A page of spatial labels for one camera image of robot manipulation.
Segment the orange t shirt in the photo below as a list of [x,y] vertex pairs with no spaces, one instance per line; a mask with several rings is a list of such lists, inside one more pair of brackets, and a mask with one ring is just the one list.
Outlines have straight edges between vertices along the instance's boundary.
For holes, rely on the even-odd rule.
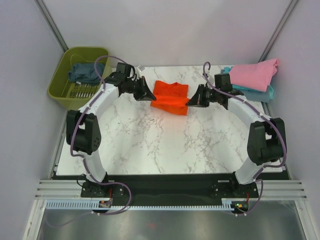
[[178,82],[166,83],[156,80],[153,95],[156,100],[150,104],[151,107],[163,110],[170,114],[186,116],[188,113],[187,102],[189,86]]

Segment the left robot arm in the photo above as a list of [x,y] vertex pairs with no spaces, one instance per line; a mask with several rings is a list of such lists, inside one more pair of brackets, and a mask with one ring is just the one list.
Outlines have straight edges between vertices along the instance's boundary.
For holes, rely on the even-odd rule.
[[67,112],[66,142],[70,155],[82,158],[86,179],[93,182],[92,191],[99,197],[110,191],[99,154],[102,143],[99,119],[122,94],[132,94],[136,101],[156,100],[142,71],[142,67],[119,62],[116,70],[102,80],[92,99],[78,110]]

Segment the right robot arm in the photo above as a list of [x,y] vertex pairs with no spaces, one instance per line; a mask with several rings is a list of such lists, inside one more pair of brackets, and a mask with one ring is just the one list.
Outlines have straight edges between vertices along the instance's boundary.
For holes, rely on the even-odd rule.
[[284,165],[275,163],[287,155],[285,124],[281,118],[271,118],[249,103],[240,90],[233,88],[229,74],[216,74],[214,83],[206,73],[203,78],[206,84],[198,86],[186,106],[207,108],[211,103],[218,103],[236,115],[249,130],[248,157],[235,171],[236,180],[229,184],[230,193],[240,197],[247,191],[247,184],[253,183],[264,169]]

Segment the teal folded t shirt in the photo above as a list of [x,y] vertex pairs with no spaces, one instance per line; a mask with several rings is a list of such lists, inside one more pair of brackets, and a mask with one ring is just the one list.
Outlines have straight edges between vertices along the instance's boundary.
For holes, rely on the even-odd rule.
[[[233,68],[233,66],[231,66],[231,67],[227,66],[227,67],[224,67],[220,72],[222,74],[229,73],[232,68]],[[265,95],[268,96],[269,100],[272,100],[274,98],[274,89],[273,89],[273,87],[271,85],[267,86],[266,91],[260,91],[260,90],[257,90],[255,88],[250,88],[250,87],[236,85],[236,84],[233,84],[232,86],[233,86],[234,89],[241,90],[241,91],[251,91],[251,92],[257,92],[257,93],[265,94]]]

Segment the pink folded t shirt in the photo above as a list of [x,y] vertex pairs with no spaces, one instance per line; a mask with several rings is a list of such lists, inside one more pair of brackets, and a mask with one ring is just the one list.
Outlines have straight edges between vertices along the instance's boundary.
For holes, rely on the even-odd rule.
[[244,86],[265,92],[273,76],[277,73],[279,60],[277,58],[265,60],[256,64],[234,65],[230,75],[233,85]]

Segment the dark blue crumpled t shirt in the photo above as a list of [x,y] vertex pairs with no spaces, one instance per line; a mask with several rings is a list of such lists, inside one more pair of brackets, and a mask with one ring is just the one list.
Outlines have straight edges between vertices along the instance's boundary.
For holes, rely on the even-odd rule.
[[98,85],[101,82],[95,71],[94,63],[76,63],[71,67],[67,76],[71,83]]

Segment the olive green plastic basket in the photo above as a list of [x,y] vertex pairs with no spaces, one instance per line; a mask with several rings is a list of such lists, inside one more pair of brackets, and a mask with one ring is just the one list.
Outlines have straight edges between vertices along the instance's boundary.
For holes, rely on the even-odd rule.
[[103,47],[78,46],[67,50],[47,89],[48,95],[66,110],[77,110],[85,105],[99,90],[101,76],[112,72],[108,59],[101,59],[94,66],[100,56],[108,55]]

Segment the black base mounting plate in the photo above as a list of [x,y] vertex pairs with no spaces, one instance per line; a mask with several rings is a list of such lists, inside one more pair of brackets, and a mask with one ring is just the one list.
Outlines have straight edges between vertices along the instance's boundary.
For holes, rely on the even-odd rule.
[[253,199],[259,196],[255,183],[241,185],[232,173],[109,175],[108,186],[86,180],[81,197],[134,201],[163,200],[170,203],[213,203],[214,199]]

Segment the aluminium rail frame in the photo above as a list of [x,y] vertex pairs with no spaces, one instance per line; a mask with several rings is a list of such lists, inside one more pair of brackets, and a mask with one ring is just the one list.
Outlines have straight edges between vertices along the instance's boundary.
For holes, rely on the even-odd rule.
[[264,173],[41,180],[25,240],[316,240],[302,183]]

